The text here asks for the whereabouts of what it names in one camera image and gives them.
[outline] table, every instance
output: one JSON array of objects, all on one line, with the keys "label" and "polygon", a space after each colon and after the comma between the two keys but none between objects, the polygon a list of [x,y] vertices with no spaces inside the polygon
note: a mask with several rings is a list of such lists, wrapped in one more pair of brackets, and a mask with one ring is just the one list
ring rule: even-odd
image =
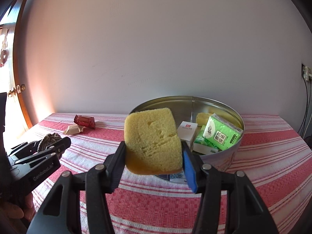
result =
[{"label": "table", "polygon": [[[124,139],[126,115],[91,114],[100,122],[95,130],[70,136],[72,144],[63,154],[62,166],[33,191],[39,208],[65,170],[73,174],[89,170],[116,151]],[[282,234],[294,226],[312,195],[312,152],[303,139],[279,116],[242,116],[245,135],[227,172],[243,170],[255,185]],[[22,141],[62,133],[73,124],[74,114],[54,113],[31,128]],[[116,233],[191,233],[200,195],[185,184],[155,176],[139,176],[125,168],[119,187],[106,196]],[[85,194],[81,192],[82,232],[88,233]],[[225,191],[222,192],[218,234],[225,227]]]}]

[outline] wall socket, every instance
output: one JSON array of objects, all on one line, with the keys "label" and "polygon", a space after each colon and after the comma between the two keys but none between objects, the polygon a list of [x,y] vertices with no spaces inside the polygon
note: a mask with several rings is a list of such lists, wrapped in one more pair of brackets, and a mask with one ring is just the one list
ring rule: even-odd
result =
[{"label": "wall socket", "polygon": [[303,64],[301,64],[301,75],[308,82],[312,80],[312,70]]}]

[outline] qr code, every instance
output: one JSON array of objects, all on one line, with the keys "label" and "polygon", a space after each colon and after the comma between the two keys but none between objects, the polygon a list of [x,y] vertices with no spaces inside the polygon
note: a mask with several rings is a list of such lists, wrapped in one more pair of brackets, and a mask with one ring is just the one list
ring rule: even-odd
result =
[{"label": "qr code", "polygon": [[219,130],[216,132],[214,139],[218,141],[218,143],[223,144],[227,136],[222,134]]}]

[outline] black cable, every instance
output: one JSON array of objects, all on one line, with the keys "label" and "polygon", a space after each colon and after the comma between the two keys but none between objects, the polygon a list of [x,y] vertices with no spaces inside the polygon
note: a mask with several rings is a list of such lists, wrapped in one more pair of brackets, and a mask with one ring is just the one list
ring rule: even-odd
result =
[{"label": "black cable", "polygon": [[306,89],[306,92],[307,92],[307,103],[305,105],[305,115],[303,116],[302,123],[301,123],[300,128],[299,128],[299,130],[297,132],[298,134],[300,133],[301,127],[302,127],[303,123],[305,122],[305,118],[306,118],[307,112],[308,112],[308,87],[307,87],[307,83],[306,82],[305,82],[305,89]]},{"label": "black cable", "polygon": [[[309,97],[308,109],[307,109],[307,111],[306,111],[306,116],[305,116],[305,123],[306,123],[307,117],[308,117],[308,111],[309,111],[309,107],[310,107],[310,100],[311,100],[311,81],[310,81],[310,97]],[[301,135],[301,137],[304,136],[305,123],[304,123],[304,125],[303,125],[303,127],[302,127],[302,131],[301,131],[301,132],[302,132],[302,135]]]}]

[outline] tin container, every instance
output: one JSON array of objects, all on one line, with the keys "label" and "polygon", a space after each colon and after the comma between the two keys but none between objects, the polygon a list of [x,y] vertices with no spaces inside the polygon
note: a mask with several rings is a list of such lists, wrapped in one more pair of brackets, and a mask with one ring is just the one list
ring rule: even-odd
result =
[{"label": "tin container", "polygon": [[[198,113],[216,113],[235,126],[241,128],[243,131],[245,130],[243,119],[234,109],[221,102],[202,97],[171,96],[156,98],[138,105],[131,112],[140,112],[165,107],[171,109],[176,122],[176,127],[178,127],[182,121],[196,122],[196,115]],[[210,155],[201,155],[200,157],[203,162],[209,163],[218,170],[224,172],[231,165],[233,157],[241,144],[241,139],[227,150]],[[175,178],[174,175],[170,175],[170,177],[165,179],[174,181]],[[183,177],[181,178],[181,175],[177,175],[177,179],[183,179]]]}]

